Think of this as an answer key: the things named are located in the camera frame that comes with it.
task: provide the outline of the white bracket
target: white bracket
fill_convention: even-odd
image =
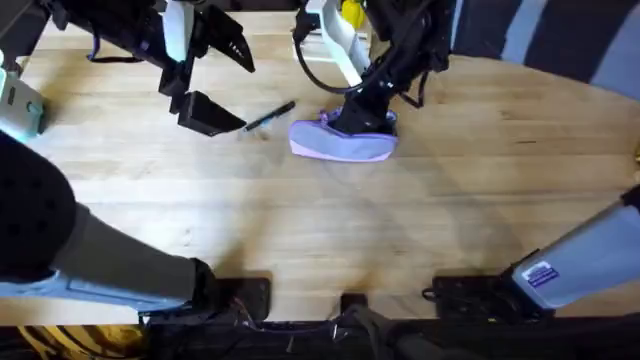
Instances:
[[[339,0],[310,0],[306,11],[320,16],[322,40],[349,86],[354,86],[362,82],[360,75],[371,60],[353,26],[340,15],[339,6]]]

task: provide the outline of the purple bag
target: purple bag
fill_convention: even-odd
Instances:
[[[298,120],[289,128],[291,151],[300,156],[345,162],[375,162],[385,160],[398,143],[398,137],[389,134],[348,135],[328,124],[340,115],[342,108],[331,113],[322,112],[320,120]],[[387,113],[390,121],[396,114]]]

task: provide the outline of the wooden tabletop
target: wooden tabletop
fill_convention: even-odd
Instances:
[[[400,143],[377,164],[296,157],[287,128],[342,103],[292,60],[292,13],[241,13],[250,74],[211,52],[192,89],[251,121],[298,106],[252,136],[207,138],[176,125],[149,64],[86,61],[90,35],[50,27],[23,79],[50,100],[51,128],[31,146],[69,178],[78,201],[216,275],[268,275],[271,320],[320,320],[364,291],[388,317],[433,317],[421,299],[435,273],[495,272],[613,202],[635,183],[640,103],[520,66],[452,57],[426,105],[395,99]],[[117,53],[103,45],[103,54]],[[335,65],[313,66],[343,84]],[[626,285],[562,315],[640,310]],[[6,299],[0,324],[135,322],[133,310]]]

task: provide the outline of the gray panel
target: gray panel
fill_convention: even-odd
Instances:
[[[591,83],[640,100],[640,5],[618,30]]]
[[[507,30],[507,42],[502,49],[502,60],[524,64],[529,44],[546,5],[547,0],[522,0]]]
[[[458,24],[460,23],[460,13],[462,13],[462,7],[464,6],[464,0],[456,0],[456,8],[453,13],[453,24],[451,25],[451,48],[456,43],[456,35],[458,34]]]

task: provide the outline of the sticker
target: sticker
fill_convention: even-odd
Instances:
[[[541,261],[522,273],[529,285],[537,288],[560,276],[546,261]]]

